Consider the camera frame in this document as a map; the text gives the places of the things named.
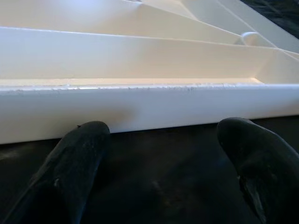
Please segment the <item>dark floor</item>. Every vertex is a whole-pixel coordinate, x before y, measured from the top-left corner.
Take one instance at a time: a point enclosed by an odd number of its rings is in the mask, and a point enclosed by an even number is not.
[[[261,119],[299,149],[299,116]],[[216,125],[112,135],[82,219],[90,223],[257,224]],[[58,140],[0,146],[0,220]]]

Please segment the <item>white painted wood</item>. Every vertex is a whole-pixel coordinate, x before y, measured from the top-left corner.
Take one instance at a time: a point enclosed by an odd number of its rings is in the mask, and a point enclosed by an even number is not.
[[[239,36],[140,2],[1,0],[0,26],[234,44]]]
[[[248,78],[274,49],[0,28],[0,78]]]
[[[299,53],[299,40],[240,0],[218,0],[226,9],[279,48]]]
[[[0,26],[0,143],[299,113],[297,40],[237,0],[3,0]]]
[[[0,93],[0,142],[59,138],[76,125],[106,122],[112,132],[299,113],[299,87],[206,85]]]

